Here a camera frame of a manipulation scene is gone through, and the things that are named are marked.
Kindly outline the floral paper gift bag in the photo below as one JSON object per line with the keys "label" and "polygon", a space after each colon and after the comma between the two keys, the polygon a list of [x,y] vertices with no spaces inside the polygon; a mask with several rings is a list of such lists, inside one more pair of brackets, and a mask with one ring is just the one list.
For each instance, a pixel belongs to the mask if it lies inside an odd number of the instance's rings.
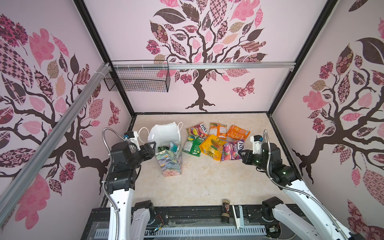
{"label": "floral paper gift bag", "polygon": [[147,142],[156,143],[156,160],[163,176],[179,176],[182,174],[182,136],[183,123],[175,122],[165,125],[155,125],[150,130]]}

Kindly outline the pink Fox's candy packet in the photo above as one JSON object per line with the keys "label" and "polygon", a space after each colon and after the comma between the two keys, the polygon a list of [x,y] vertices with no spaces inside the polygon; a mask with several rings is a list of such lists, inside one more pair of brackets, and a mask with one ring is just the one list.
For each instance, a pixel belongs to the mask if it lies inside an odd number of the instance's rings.
{"label": "pink Fox's candy packet", "polygon": [[244,149],[244,143],[244,140],[237,140],[224,144],[221,162],[240,160],[241,156],[239,155],[239,150]]}

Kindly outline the teal Fox's candy packet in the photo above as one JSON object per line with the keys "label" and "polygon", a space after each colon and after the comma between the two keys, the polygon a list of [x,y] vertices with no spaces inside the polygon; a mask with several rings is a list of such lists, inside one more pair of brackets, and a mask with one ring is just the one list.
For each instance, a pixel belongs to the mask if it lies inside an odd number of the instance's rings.
{"label": "teal Fox's candy packet", "polygon": [[179,151],[179,144],[174,144],[173,142],[170,142],[170,151],[173,153],[177,153]]}

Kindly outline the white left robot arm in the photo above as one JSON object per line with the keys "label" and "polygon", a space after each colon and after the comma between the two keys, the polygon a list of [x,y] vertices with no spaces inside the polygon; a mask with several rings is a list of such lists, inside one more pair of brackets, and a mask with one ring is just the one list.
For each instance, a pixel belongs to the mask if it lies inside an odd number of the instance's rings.
{"label": "white left robot arm", "polygon": [[133,204],[136,180],[142,163],[156,153],[156,142],[139,144],[139,134],[128,131],[120,136],[112,128],[102,130],[102,140],[111,160],[110,173],[102,190],[111,204],[109,240],[143,240],[147,225],[155,218],[152,201]]}

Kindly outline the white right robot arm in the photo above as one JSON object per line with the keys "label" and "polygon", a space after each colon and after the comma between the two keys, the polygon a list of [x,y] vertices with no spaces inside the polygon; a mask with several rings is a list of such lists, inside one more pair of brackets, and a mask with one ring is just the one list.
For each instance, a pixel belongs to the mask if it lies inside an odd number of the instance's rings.
{"label": "white right robot arm", "polygon": [[352,233],[338,221],[311,193],[299,174],[283,164],[281,150],[269,141],[268,132],[250,138],[252,150],[240,150],[242,162],[264,172],[268,179],[287,194],[306,216],[303,219],[277,197],[262,203],[262,217],[278,221],[302,240],[362,240],[359,233]]}

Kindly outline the green snack packet front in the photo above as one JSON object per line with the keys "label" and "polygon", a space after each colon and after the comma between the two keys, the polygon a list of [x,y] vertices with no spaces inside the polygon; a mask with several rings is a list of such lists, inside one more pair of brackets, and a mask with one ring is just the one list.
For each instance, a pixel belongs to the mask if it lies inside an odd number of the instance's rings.
{"label": "green snack packet front", "polygon": [[166,146],[164,146],[164,147],[158,147],[158,151],[159,152],[162,152],[162,151],[168,151],[170,148],[169,147],[166,147]]}

